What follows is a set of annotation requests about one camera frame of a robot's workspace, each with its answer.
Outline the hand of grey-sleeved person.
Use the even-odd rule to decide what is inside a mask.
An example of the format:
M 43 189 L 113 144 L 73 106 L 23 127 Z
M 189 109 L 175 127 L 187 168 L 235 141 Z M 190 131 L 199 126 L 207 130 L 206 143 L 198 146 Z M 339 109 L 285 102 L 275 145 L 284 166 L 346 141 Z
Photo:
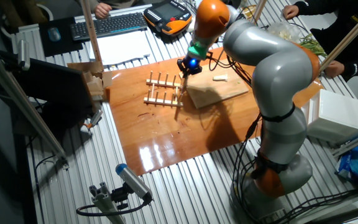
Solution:
M 109 12 L 111 10 L 112 7 L 110 5 L 101 2 L 94 8 L 94 14 L 98 19 L 105 19 L 109 17 Z

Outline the left hand of black-jacket person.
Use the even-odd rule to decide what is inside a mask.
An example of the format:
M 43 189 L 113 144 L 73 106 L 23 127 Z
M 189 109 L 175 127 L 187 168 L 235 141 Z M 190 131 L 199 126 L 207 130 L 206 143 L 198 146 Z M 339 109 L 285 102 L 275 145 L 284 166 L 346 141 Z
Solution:
M 337 77 L 338 75 L 341 75 L 344 72 L 344 70 L 345 70 L 344 64 L 334 60 L 326 67 L 324 72 L 326 76 L 330 78 L 334 78 Z

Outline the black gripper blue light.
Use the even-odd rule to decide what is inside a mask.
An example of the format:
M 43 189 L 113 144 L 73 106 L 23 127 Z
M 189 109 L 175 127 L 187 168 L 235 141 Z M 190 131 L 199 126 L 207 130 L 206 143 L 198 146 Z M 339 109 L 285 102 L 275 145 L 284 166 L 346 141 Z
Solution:
M 181 79 L 188 78 L 190 75 L 196 75 L 202 72 L 200 61 L 197 58 L 185 56 L 177 60 L 178 68 L 181 71 Z

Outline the right hand of black-jacket person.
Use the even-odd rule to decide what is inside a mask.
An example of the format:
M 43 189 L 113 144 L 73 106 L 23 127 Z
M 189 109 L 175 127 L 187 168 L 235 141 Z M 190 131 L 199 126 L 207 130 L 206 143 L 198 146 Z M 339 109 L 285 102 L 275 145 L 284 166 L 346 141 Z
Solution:
M 282 14 L 286 20 L 293 19 L 299 15 L 299 8 L 296 5 L 285 6 L 282 10 Z

